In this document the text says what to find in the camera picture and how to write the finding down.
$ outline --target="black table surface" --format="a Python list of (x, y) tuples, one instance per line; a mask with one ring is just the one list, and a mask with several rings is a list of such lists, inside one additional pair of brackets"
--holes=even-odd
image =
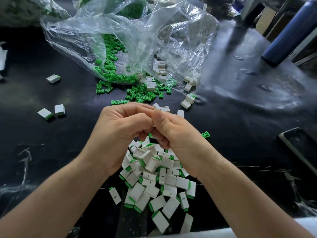
[[(269, 45), (255, 30), (221, 21), (204, 63), (196, 102), (185, 118), (228, 160), (292, 217), (309, 215), (296, 203), (314, 204), (316, 177), (277, 138), (302, 127), (315, 136), (317, 82), (291, 62), (271, 68), (260, 56)], [(127, 87), (97, 96), (98, 79), (49, 46), (45, 40), (9, 40), (0, 83), (0, 212), (5, 215), (47, 177), (73, 160), (85, 145), (99, 113), (111, 100), (124, 99)], [(51, 85), (46, 77), (57, 74)], [(184, 95), (176, 91), (156, 99), (176, 113)], [(44, 120), (42, 108), (64, 104), (66, 116)], [(298, 179), (291, 180), (291, 174)], [(144, 236), (155, 227), (142, 214), (113, 204), (107, 188), (124, 199), (127, 187), (118, 174), (97, 192), (82, 218), (79, 237)], [(189, 200), (192, 231), (228, 227), (202, 185)], [(180, 231), (184, 212), (173, 215), (167, 234)]]

